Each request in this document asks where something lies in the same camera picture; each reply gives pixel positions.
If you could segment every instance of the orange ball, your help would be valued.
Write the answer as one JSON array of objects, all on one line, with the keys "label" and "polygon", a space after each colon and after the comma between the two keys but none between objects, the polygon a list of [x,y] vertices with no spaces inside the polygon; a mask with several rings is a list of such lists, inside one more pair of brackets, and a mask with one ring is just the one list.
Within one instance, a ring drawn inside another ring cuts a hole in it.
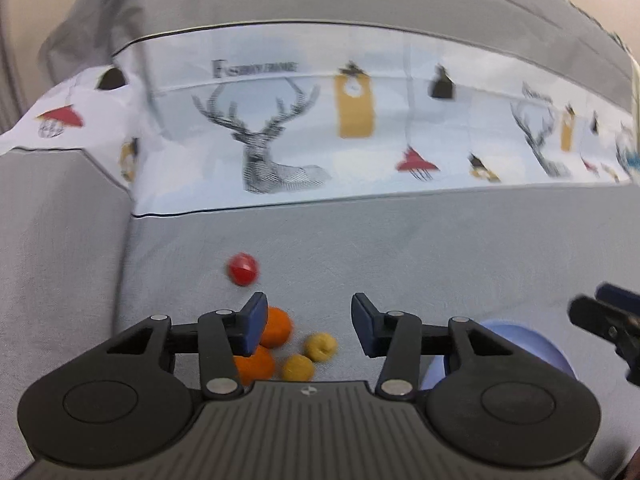
[{"label": "orange ball", "polygon": [[234,361],[236,362],[236,368],[238,368],[240,382],[244,386],[250,386],[254,381],[271,379],[276,369],[276,363],[271,352],[260,345],[258,345],[254,355],[251,357],[234,355]]},{"label": "orange ball", "polygon": [[267,348],[282,346],[288,341],[291,330],[293,323],[289,315],[277,306],[270,306],[260,344]]}]

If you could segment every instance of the yellow pom pom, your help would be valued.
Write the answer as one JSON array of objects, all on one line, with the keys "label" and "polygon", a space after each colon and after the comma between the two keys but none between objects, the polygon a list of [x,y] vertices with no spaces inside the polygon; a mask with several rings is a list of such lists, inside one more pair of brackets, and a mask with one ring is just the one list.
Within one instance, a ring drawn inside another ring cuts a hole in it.
[{"label": "yellow pom pom", "polygon": [[327,332],[318,332],[306,338],[305,355],[316,363],[331,359],[338,349],[335,337]]},{"label": "yellow pom pom", "polygon": [[308,357],[292,355],[282,365],[282,379],[285,381],[306,382],[314,376],[314,364]]}]

